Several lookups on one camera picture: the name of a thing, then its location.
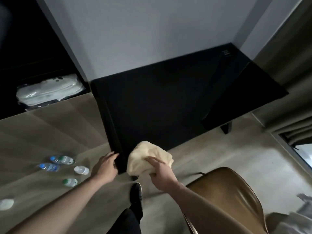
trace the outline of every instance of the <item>person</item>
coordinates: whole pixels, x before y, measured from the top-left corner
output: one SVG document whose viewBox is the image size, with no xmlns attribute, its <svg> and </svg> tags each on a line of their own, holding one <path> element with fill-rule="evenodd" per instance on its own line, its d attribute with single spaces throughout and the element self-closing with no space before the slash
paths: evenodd
<svg viewBox="0 0 312 234">
<path fill-rule="evenodd" d="M 117 169 L 114 160 L 118 153 L 108 153 L 99 159 L 90 178 L 80 185 L 46 205 L 32 216 L 15 226 L 11 234 L 64 234 L 84 209 L 91 197 L 103 185 L 114 180 Z M 168 193 L 179 205 L 199 234 L 231 233 L 249 234 L 250 232 L 232 217 L 192 192 L 180 183 L 172 169 L 155 157 L 146 157 L 154 168 L 150 174 L 152 183 L 159 190 Z M 125 209 L 115 221 L 108 234 L 139 234 L 140 220 L 143 217 L 142 188 L 135 183 L 130 190 L 131 206 Z"/>
</svg>

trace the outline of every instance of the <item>white round object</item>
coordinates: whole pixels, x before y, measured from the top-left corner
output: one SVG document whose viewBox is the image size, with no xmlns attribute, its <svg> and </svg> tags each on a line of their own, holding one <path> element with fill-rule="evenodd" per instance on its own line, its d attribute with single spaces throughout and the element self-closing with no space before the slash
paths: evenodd
<svg viewBox="0 0 312 234">
<path fill-rule="evenodd" d="M 14 204 L 14 200 L 13 199 L 3 199 L 0 200 L 0 210 L 7 210 L 12 208 Z"/>
<path fill-rule="evenodd" d="M 75 172 L 80 175 L 87 175 L 89 173 L 89 168 L 84 166 L 77 166 L 74 168 Z"/>
</svg>

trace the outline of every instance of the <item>chair backrest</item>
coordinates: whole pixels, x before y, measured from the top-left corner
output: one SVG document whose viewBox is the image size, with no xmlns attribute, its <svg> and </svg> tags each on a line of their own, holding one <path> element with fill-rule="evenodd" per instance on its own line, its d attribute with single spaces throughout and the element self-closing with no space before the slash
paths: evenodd
<svg viewBox="0 0 312 234">
<path fill-rule="evenodd" d="M 253 234 L 268 233 L 259 199 L 232 169 L 215 169 L 187 187 L 232 216 Z"/>
</svg>

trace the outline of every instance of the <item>white fabric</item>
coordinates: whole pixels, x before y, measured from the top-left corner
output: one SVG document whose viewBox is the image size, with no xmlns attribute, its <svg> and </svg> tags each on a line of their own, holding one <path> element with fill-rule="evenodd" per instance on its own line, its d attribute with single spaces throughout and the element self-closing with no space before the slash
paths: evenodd
<svg viewBox="0 0 312 234">
<path fill-rule="evenodd" d="M 34 106 L 52 100 L 62 100 L 82 90 L 84 90 L 84 86 L 78 80 L 77 75 L 71 74 L 20 88 L 16 93 L 16 97 L 20 102 L 28 106 Z"/>
<path fill-rule="evenodd" d="M 174 162 L 172 155 L 167 151 L 148 141 L 142 141 L 129 155 L 127 173 L 130 176 L 139 176 L 142 173 L 154 173 L 154 167 L 148 161 L 144 160 L 144 158 L 148 156 L 156 157 L 170 167 Z"/>
<path fill-rule="evenodd" d="M 299 194 L 305 203 L 297 211 L 291 212 L 286 220 L 280 222 L 273 234 L 311 234 L 312 233 L 312 197 Z"/>
</svg>

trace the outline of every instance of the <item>desk leg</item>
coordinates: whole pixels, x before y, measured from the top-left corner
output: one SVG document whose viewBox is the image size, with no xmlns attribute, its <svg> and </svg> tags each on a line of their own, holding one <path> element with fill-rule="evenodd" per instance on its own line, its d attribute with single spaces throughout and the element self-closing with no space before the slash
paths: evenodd
<svg viewBox="0 0 312 234">
<path fill-rule="evenodd" d="M 220 126 L 220 128 L 223 131 L 223 133 L 228 134 L 232 131 L 232 122 L 230 121 L 229 123 Z"/>
</svg>

